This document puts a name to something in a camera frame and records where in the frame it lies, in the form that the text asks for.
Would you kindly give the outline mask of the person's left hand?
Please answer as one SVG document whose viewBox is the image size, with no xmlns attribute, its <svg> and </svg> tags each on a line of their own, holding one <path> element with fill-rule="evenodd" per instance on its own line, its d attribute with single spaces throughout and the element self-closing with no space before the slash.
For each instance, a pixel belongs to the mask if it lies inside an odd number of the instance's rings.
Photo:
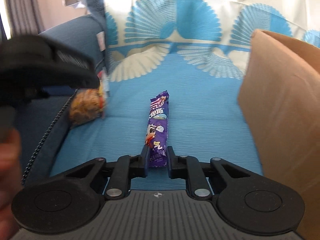
<svg viewBox="0 0 320 240">
<path fill-rule="evenodd" d="M 20 153 L 20 134 L 13 128 L 1 143 L 1 239 L 10 239 L 18 230 L 11 202 L 22 188 Z"/>
</svg>

